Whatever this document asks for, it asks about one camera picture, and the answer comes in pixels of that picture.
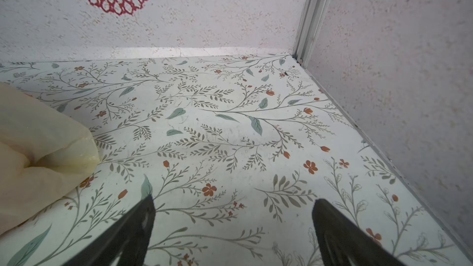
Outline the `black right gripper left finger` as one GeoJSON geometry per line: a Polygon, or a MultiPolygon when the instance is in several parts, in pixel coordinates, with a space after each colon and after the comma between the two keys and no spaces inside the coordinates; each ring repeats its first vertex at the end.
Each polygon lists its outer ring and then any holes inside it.
{"type": "Polygon", "coordinates": [[[147,195],[67,266],[142,266],[155,221],[153,198],[147,195]]]}

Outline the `cream plastic bag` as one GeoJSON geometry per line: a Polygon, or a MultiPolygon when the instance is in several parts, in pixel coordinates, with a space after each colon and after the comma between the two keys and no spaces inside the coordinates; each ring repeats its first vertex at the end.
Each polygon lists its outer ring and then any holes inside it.
{"type": "Polygon", "coordinates": [[[1,84],[1,233],[71,192],[100,161],[87,127],[1,84]]]}

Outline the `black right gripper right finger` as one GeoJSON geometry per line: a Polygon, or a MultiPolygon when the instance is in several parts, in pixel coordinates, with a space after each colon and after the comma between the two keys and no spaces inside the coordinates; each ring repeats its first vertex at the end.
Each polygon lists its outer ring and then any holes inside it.
{"type": "Polygon", "coordinates": [[[402,266],[325,199],[317,199],[312,220],[325,266],[402,266]]]}

